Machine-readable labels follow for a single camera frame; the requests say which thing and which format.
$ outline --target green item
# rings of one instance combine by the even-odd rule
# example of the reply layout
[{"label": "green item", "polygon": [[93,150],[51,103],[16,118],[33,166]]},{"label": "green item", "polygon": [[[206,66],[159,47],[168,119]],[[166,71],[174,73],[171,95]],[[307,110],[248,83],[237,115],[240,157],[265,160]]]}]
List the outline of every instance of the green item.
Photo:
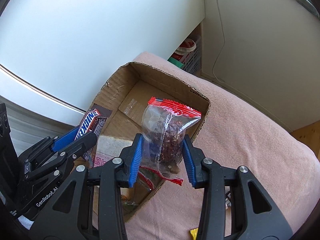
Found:
[{"label": "green item", "polygon": [[169,57],[168,61],[173,65],[176,65],[178,68],[182,68],[184,66],[180,61],[176,60],[173,57]]}]

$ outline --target plastic snack bag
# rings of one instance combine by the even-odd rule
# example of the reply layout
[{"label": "plastic snack bag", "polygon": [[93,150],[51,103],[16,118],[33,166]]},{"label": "plastic snack bag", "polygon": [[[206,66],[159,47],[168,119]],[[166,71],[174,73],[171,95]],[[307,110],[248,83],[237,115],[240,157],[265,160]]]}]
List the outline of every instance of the plastic snack bag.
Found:
[{"label": "plastic snack bag", "polygon": [[181,185],[179,173],[182,141],[186,129],[201,119],[201,113],[178,102],[152,97],[142,116],[140,167]]}]

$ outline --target pink label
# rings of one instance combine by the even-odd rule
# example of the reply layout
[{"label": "pink label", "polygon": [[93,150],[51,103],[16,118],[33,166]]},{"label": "pink label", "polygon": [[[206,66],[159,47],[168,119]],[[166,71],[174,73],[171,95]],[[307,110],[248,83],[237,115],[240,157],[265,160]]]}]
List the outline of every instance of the pink label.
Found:
[{"label": "pink label", "polygon": [[100,152],[96,152],[96,157],[94,159],[93,167],[102,166],[107,161],[110,161],[113,158],[114,158],[113,156],[110,156],[110,155],[107,155],[107,154],[103,154],[103,153],[100,153]]}]

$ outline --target candy wrapper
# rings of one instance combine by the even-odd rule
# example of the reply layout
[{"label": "candy wrapper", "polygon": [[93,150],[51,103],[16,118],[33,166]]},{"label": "candy wrapper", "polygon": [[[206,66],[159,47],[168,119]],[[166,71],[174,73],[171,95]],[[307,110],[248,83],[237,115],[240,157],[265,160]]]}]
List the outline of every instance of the candy wrapper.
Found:
[{"label": "candy wrapper", "polygon": [[152,97],[142,116],[140,166],[181,185],[179,173],[182,141],[186,129],[201,119],[201,113],[178,102]]},{"label": "candy wrapper", "polygon": [[[104,123],[106,122],[107,118],[110,117],[111,113],[111,110],[94,104],[85,113],[83,119],[81,120],[75,140],[90,131],[92,131],[98,138]],[[89,160],[92,149],[93,148],[89,149],[82,155],[86,161]]]}]

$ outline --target white wire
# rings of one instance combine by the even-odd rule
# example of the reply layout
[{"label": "white wire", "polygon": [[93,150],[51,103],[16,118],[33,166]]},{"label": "white wire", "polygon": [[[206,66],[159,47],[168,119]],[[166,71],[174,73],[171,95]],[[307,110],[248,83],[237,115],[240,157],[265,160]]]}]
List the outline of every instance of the white wire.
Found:
[{"label": "white wire", "polygon": [[221,29],[222,29],[222,35],[223,35],[223,45],[222,45],[222,47],[221,47],[221,50],[220,50],[220,52],[219,52],[216,60],[215,60],[214,63],[213,63],[212,74],[213,74],[213,76],[216,78],[216,80],[218,80],[218,82],[220,82],[220,83],[225,83],[223,80],[220,80],[219,78],[217,78],[217,76],[216,76],[215,73],[214,73],[214,67],[215,67],[215,65],[216,65],[216,62],[217,62],[217,60],[218,60],[218,58],[219,58],[222,50],[223,50],[224,44],[226,43],[226,39],[225,39],[225,37],[224,37],[224,31],[223,31],[223,25],[222,25],[221,14],[220,14],[220,9],[219,9],[219,1],[218,1],[218,0],[217,0],[217,7],[218,7],[219,18],[220,18]]}]

